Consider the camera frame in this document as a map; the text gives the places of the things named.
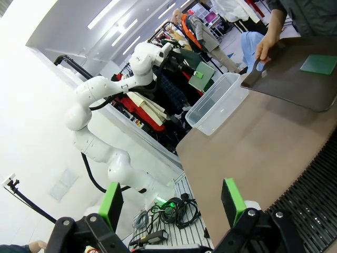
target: gray coat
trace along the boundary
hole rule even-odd
[[[207,51],[212,51],[219,46],[219,42],[211,33],[211,31],[200,21],[196,16],[190,16],[189,22],[192,28],[192,32],[195,34],[196,39],[204,40],[204,47]]]
[[[337,35],[336,0],[267,0],[270,9],[289,14],[301,36]]]

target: black ribbed mat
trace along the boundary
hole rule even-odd
[[[337,238],[337,129],[295,183],[267,212],[291,212],[306,252],[325,251]]]

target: clear plastic bin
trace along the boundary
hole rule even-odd
[[[241,88],[245,76],[225,73],[196,102],[186,114],[193,128],[211,135],[247,97],[249,91]]]

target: hand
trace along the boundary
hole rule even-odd
[[[29,250],[31,253],[38,253],[41,249],[46,249],[47,248],[47,243],[44,241],[33,241],[29,245]]]
[[[270,61],[268,57],[268,51],[272,48],[278,41],[280,40],[279,35],[273,35],[271,33],[267,33],[262,41],[256,47],[255,58],[260,58],[262,63],[266,63]]]

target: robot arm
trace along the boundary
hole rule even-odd
[[[74,145],[96,162],[108,164],[108,177],[113,182],[128,185],[137,191],[146,189],[146,208],[151,207],[157,197],[166,199],[174,196],[174,188],[163,185],[143,170],[131,167],[129,154],[110,146],[95,136],[87,127],[92,112],[89,106],[110,95],[126,93],[131,88],[149,85],[153,81],[152,66],[159,66],[172,49],[166,43],[159,48],[149,43],[140,43],[129,60],[134,76],[119,82],[96,76],[75,90],[76,102],[66,114],[66,126],[74,133]]]

